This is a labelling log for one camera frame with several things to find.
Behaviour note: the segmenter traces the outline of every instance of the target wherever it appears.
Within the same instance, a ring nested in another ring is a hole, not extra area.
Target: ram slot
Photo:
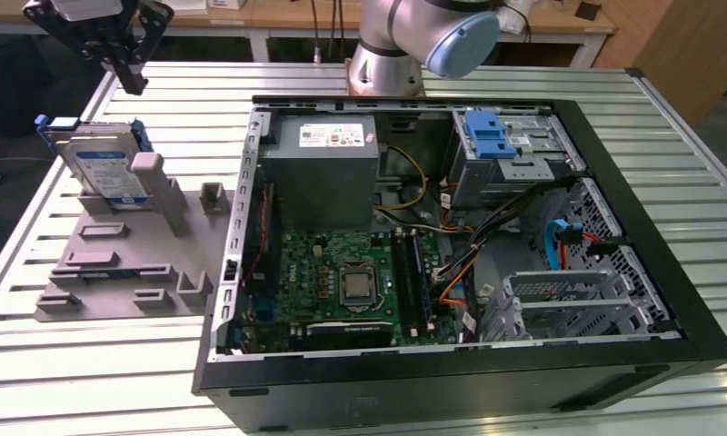
[[[419,240],[407,233],[393,234],[389,240],[403,333],[416,336],[428,329],[431,319],[429,282]]]

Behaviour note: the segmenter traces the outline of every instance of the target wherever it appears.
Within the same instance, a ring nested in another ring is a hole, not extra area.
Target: slotted metal table surface
[[[141,97],[110,75],[85,119],[148,125],[184,187],[233,187],[251,96],[344,94],[344,67],[156,63]],[[576,100],[727,333],[727,172],[646,80],[620,70],[484,68],[459,81],[427,74],[431,96]],[[236,434],[191,394],[201,317],[38,323],[34,301],[82,208],[54,162],[0,255],[0,434]],[[727,434],[727,365],[606,409],[441,421],[333,434]]]

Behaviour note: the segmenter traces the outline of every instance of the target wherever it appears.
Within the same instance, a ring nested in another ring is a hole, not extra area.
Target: motherboard
[[[419,268],[404,264],[403,252]],[[255,295],[251,302],[257,347],[288,352],[348,343],[453,343],[453,314],[431,309],[428,276],[439,264],[432,233],[285,233],[277,293]]]

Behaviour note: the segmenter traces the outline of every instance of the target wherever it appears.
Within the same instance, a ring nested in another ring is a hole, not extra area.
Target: desk
[[[84,118],[148,126],[181,186],[236,185],[253,94],[344,94],[339,64],[149,63],[141,97],[112,74]],[[424,74],[429,96],[576,100],[727,333],[727,171],[646,81],[622,70],[483,68]],[[203,317],[53,322],[34,301],[82,208],[54,162],[0,254],[0,434],[241,434],[191,394]],[[516,432],[727,435],[727,365],[654,387],[603,411],[439,421],[356,435]]]
[[[0,0],[0,34],[40,35],[44,30],[21,14],[26,0]],[[204,15],[177,15],[166,29],[168,36],[247,36],[255,0],[243,9],[209,9]]]
[[[267,39],[312,38],[312,10],[309,0],[255,0],[253,13],[249,18],[251,45],[253,59],[257,62],[268,62]],[[579,0],[566,0],[562,10],[551,1],[542,1],[531,10],[528,21],[531,23],[534,43],[580,45],[576,50],[571,67],[590,68],[603,41],[611,35],[616,26],[603,12],[599,12],[595,21],[587,21],[575,17]],[[357,28],[361,20],[361,0],[343,0],[345,37],[357,38]],[[321,38],[331,35],[332,0],[316,0],[317,25],[321,28]],[[524,35],[502,33],[500,41],[520,43]]]
[[[580,45],[571,61],[572,67],[591,67],[606,37],[616,26],[603,12],[595,21],[574,16],[579,0],[566,0],[566,10],[551,2],[539,2],[528,20],[534,43]],[[41,34],[42,30],[28,23],[20,11],[26,0],[0,0],[0,34]],[[320,36],[331,35],[331,0],[316,0]],[[360,0],[343,0],[345,37],[357,38]],[[269,61],[269,38],[312,38],[311,1],[248,0],[239,11],[209,9],[207,15],[180,15],[166,29],[168,36],[241,36],[251,41],[256,62]],[[523,35],[502,33],[500,41],[519,43]]]

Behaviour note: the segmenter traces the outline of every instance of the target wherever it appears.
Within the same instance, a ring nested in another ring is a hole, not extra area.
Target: blue drive bay latch
[[[466,112],[466,129],[479,159],[511,159],[518,150],[507,141],[507,126],[492,111]]]

